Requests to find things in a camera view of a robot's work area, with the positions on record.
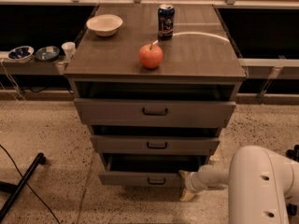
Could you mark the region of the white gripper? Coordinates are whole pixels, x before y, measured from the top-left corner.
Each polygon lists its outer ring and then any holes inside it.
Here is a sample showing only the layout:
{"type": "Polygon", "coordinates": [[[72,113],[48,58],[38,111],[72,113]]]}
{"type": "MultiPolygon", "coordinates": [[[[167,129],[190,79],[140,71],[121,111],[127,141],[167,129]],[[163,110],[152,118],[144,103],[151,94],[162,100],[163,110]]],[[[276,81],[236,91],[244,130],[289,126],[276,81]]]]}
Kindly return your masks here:
{"type": "Polygon", "coordinates": [[[229,170],[219,169],[212,165],[203,165],[196,172],[179,170],[185,180],[185,189],[182,191],[180,200],[189,202],[203,190],[224,189],[229,183],[229,170]]]}

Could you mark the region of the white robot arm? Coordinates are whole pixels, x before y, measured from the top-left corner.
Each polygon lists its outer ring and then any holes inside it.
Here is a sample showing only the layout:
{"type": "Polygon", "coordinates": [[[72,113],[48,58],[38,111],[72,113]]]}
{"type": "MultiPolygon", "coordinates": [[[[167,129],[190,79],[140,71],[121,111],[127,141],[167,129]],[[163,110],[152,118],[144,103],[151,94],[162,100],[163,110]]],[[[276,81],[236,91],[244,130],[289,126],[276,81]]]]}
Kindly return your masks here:
{"type": "Polygon", "coordinates": [[[229,224],[290,224],[299,204],[299,146],[277,154],[265,147],[245,146],[227,169],[204,165],[182,171],[181,200],[203,190],[228,189],[229,224]]]}

